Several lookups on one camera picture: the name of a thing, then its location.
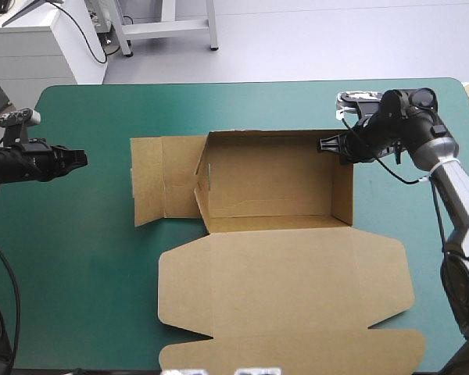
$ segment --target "green table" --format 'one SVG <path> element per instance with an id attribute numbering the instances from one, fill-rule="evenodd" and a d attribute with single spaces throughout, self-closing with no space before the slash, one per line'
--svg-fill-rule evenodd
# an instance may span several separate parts
<path id="1" fill-rule="evenodd" d="M 87 150 L 88 167 L 47 184 L 0 187 L 0 246 L 19 278 L 19 367 L 156 369 L 160 349 L 195 340 L 156 317 L 157 260 L 206 234 L 200 220 L 134 228 L 129 138 L 221 129 L 340 128 L 346 90 L 431 87 L 469 173 L 469 101 L 456 80 L 51 87 L 31 135 Z M 388 164 L 393 166 L 393 158 Z M 408 156 L 395 167 L 419 177 Z M 428 184 L 407 187 L 380 166 L 355 169 L 355 227 L 405 245 L 416 305 L 380 325 L 417 328 L 428 341 L 420 370 L 438 370 L 460 347 L 439 282 L 439 237 Z M 13 295 L 0 266 L 0 305 L 13 328 Z"/>

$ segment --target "open cardboard box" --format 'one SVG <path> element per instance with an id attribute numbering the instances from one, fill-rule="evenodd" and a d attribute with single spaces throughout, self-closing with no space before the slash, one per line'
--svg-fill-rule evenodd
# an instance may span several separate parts
<path id="1" fill-rule="evenodd" d="M 202 217 L 210 233 L 352 225 L 353 166 L 317 152 L 318 138 L 339 131 L 133 138 L 135 224 Z"/>
<path id="2" fill-rule="evenodd" d="M 317 152 L 338 131 L 223 131 L 132 140 L 135 223 L 202 217 L 211 235 L 162 254 L 159 318 L 212 337 L 164 369 L 411 374 L 414 330 L 372 325 L 414 303 L 398 241 L 355 230 L 353 167 Z"/>

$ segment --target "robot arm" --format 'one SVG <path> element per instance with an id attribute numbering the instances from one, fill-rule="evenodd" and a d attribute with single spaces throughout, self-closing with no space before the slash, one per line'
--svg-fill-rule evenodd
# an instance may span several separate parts
<path id="1" fill-rule="evenodd" d="M 51 146 L 43 138 L 29 138 L 27 128 L 40 123 L 32 109 L 6 113 L 0 118 L 5 129 L 0 143 L 0 184 L 21 181 L 50 181 L 87 165 L 83 150 Z"/>
<path id="2" fill-rule="evenodd" d="M 394 153 L 410 154 L 429 172 L 453 224 L 443 245 L 442 282 L 467 343 L 441 374 L 469 375 L 469 176 L 457 159 L 459 146 L 438 116 L 433 90 L 345 92 L 338 96 L 338 118 L 360 118 L 349 131 L 321 139 L 321 151 L 335 152 L 344 163 L 368 163 Z"/>

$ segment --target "white cabinet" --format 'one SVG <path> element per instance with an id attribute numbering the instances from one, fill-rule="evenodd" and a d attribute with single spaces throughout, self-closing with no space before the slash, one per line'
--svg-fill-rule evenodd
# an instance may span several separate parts
<path id="1" fill-rule="evenodd" d="M 6 27 L 2 23 L 23 6 L 0 16 L 0 86 L 17 108 L 34 106 L 42 91 L 59 84 L 101 84 L 107 64 L 96 62 L 76 25 L 51 4 L 44 4 Z M 84 0 L 61 5 L 80 24 L 100 60 L 99 44 Z"/>

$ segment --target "cardboard tab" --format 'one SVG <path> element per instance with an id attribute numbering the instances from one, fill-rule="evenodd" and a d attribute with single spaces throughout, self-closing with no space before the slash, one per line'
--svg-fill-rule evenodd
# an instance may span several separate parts
<path id="1" fill-rule="evenodd" d="M 199 217 L 193 190 L 205 137 L 131 139 L 135 225 L 163 217 Z"/>
<path id="2" fill-rule="evenodd" d="M 408 375 L 422 336 L 368 327 L 413 303 L 396 240 L 350 227 L 211 234 L 162 254 L 159 318 L 213 340 L 166 347 L 160 363 Z"/>

